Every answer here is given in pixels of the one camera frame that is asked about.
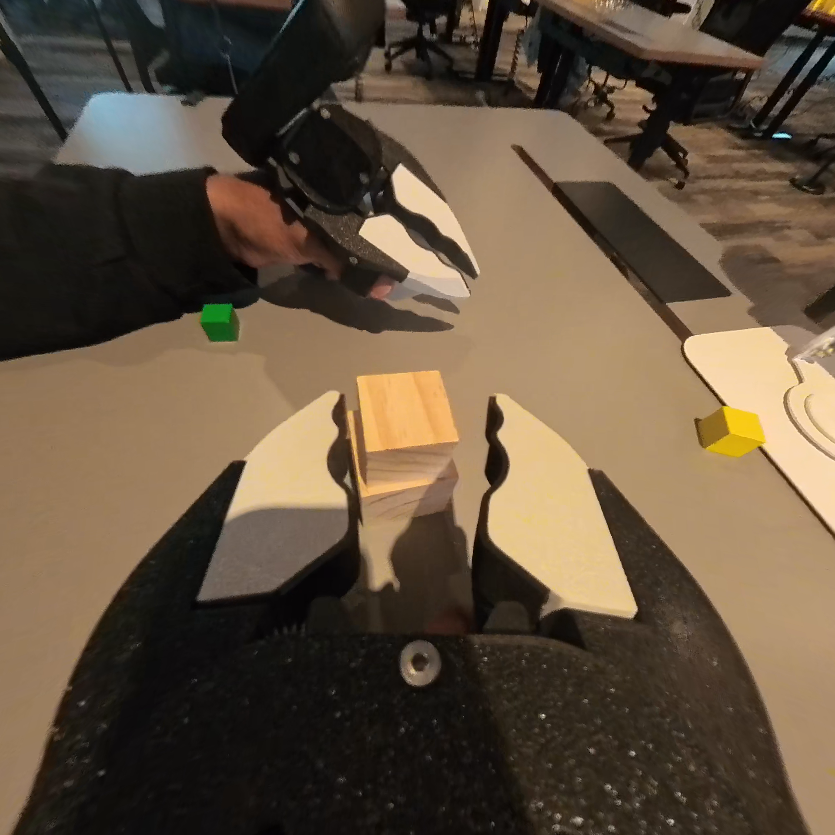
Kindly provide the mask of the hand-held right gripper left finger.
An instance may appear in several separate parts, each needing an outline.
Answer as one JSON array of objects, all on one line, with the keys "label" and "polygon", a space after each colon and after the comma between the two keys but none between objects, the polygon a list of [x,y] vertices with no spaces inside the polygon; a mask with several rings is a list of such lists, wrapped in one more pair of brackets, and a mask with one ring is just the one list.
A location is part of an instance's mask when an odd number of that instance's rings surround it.
[{"label": "hand-held right gripper left finger", "polygon": [[345,398],[326,391],[245,458],[196,601],[290,592],[319,569],[357,578],[357,507],[347,485]]}]

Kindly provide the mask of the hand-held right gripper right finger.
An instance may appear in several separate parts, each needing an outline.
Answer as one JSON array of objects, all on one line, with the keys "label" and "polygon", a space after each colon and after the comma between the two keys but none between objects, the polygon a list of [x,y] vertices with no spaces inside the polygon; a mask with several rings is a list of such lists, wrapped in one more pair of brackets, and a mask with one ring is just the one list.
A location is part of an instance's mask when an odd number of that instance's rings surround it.
[{"label": "hand-held right gripper right finger", "polygon": [[505,394],[488,401],[488,489],[473,542],[478,628],[504,604],[532,627],[558,611],[638,615],[590,469],[555,430]]}]

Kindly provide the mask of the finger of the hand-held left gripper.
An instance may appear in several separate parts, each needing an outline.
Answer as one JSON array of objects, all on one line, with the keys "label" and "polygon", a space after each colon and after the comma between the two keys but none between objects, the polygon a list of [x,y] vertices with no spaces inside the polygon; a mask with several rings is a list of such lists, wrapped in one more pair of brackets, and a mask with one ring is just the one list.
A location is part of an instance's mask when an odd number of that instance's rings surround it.
[{"label": "finger of the hand-held left gripper", "polygon": [[449,300],[471,296],[462,273],[434,250],[416,242],[390,214],[364,220],[359,235],[406,271],[405,285],[415,294]]},{"label": "finger of the hand-held left gripper", "polygon": [[390,213],[409,235],[469,279],[480,269],[462,225],[442,195],[405,163],[390,174]]}]

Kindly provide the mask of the pale wooden cube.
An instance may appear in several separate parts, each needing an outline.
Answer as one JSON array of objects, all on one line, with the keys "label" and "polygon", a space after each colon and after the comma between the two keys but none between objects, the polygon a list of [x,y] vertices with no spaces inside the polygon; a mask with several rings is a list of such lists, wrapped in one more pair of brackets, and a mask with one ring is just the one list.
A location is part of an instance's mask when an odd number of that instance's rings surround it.
[{"label": "pale wooden cube", "polygon": [[369,487],[361,475],[358,419],[347,412],[347,438],[351,449],[352,483],[356,489],[361,521],[365,526],[401,518],[414,518],[444,511],[452,500],[458,482],[454,460],[449,460],[440,475],[389,481]]},{"label": "pale wooden cube", "polygon": [[367,486],[428,483],[448,472],[459,435],[440,371],[363,375],[357,398]]}]

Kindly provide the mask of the person's left forearm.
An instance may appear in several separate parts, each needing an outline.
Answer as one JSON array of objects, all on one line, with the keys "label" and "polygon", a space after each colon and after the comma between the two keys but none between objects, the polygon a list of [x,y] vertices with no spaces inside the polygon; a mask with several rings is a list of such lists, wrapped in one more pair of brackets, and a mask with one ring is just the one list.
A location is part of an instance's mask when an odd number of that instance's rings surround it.
[{"label": "person's left forearm", "polygon": [[225,250],[213,169],[49,164],[1,186],[1,359],[96,345],[205,303],[246,307],[257,271]]}]

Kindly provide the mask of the person's left hand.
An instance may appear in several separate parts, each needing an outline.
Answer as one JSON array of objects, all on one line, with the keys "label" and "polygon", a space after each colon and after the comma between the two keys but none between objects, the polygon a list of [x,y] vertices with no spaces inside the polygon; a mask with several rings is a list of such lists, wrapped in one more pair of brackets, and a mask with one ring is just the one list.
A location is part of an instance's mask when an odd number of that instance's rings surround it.
[{"label": "person's left hand", "polygon": [[235,263],[255,270],[311,266],[330,281],[342,281],[348,259],[261,185],[211,174],[205,191],[220,239]]}]

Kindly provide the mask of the black office chair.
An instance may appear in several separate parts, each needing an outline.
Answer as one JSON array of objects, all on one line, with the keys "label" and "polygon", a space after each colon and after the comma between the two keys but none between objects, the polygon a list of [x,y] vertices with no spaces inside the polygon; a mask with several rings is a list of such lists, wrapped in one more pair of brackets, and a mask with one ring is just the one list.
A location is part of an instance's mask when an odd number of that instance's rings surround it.
[{"label": "black office chair", "polygon": [[454,75],[454,58],[437,42],[438,19],[445,17],[449,23],[458,9],[454,1],[402,1],[405,19],[416,25],[416,32],[411,36],[391,44],[383,50],[383,67],[386,74],[391,74],[396,59],[407,53],[414,53],[426,66],[428,79],[433,78],[434,65],[432,55],[440,57],[446,65],[448,75]]}]

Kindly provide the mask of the small green cube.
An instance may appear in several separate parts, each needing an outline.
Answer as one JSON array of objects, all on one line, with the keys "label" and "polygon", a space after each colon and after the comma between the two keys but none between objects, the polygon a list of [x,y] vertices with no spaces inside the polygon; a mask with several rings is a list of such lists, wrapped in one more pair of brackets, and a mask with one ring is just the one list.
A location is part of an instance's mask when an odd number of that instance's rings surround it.
[{"label": "small green cube", "polygon": [[236,342],[240,338],[240,320],[231,302],[204,304],[200,312],[200,326],[212,343]]}]

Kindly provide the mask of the small yellow cube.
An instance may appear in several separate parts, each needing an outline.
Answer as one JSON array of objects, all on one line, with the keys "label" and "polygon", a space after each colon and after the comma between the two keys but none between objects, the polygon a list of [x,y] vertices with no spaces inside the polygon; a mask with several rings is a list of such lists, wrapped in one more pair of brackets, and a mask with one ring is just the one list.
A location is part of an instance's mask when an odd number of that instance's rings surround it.
[{"label": "small yellow cube", "polygon": [[739,458],[766,444],[759,417],[733,407],[722,406],[697,418],[695,429],[700,446],[708,452]]}]

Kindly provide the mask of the black mat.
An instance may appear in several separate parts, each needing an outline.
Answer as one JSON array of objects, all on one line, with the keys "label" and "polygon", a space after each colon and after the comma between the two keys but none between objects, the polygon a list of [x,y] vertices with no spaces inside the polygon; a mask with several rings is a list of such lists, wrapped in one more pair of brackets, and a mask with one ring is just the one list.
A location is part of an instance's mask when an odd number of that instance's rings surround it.
[{"label": "black mat", "polygon": [[731,291],[621,189],[608,181],[557,181],[575,219],[664,304],[729,297]]}]

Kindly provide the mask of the brown-edged grey desk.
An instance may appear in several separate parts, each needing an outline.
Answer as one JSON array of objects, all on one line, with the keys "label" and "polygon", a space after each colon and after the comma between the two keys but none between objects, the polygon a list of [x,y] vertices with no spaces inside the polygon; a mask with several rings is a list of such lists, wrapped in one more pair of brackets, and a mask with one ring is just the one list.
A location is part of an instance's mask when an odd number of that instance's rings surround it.
[{"label": "brown-edged grey desk", "polygon": [[632,2],[539,5],[553,18],[544,24],[543,36],[555,46],[544,63],[535,107],[556,107],[579,56],[642,89],[649,84],[654,108],[646,111],[641,131],[606,142],[628,143],[627,163],[635,171],[662,150],[678,170],[675,188],[682,190],[690,177],[688,155],[670,136],[671,125],[691,121],[696,97],[714,77],[757,71],[763,57]]}]

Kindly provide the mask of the dark desk with black legs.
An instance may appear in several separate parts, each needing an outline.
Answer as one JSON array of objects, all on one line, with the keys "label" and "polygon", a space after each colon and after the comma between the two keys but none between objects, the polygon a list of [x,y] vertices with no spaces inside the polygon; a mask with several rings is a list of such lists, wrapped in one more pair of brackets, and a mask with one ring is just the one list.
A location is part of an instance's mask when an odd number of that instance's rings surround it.
[{"label": "dark desk with black legs", "polygon": [[[799,55],[753,114],[730,124],[730,130],[745,139],[789,141],[792,134],[783,129],[801,101],[824,78],[833,79],[834,15],[833,2],[809,2],[799,14],[795,27],[810,35]],[[833,169],[834,133],[832,130],[814,134],[805,142],[816,168],[809,174],[790,178],[797,191],[814,196],[827,190],[824,176]]]}]

